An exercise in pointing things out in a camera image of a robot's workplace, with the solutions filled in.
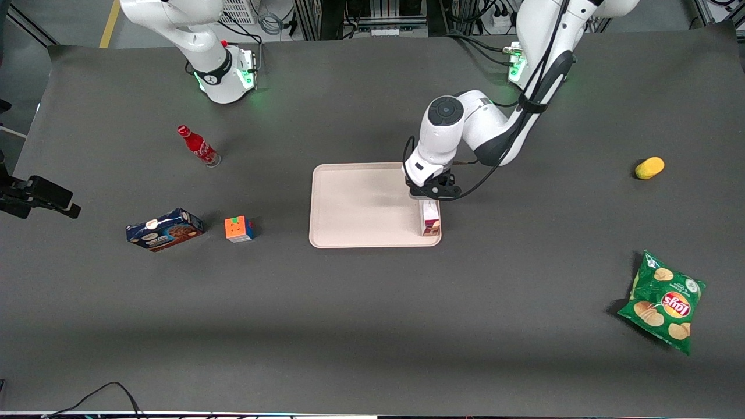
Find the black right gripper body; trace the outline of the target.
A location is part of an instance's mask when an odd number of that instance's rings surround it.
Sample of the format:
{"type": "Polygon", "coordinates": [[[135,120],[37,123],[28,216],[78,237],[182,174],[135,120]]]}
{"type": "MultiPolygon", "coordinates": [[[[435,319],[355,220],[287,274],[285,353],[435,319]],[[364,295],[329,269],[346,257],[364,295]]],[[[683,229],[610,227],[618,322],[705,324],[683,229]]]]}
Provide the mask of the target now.
{"type": "Polygon", "coordinates": [[[26,181],[15,177],[2,177],[1,210],[17,218],[29,217],[30,206],[26,196],[26,181]]]}

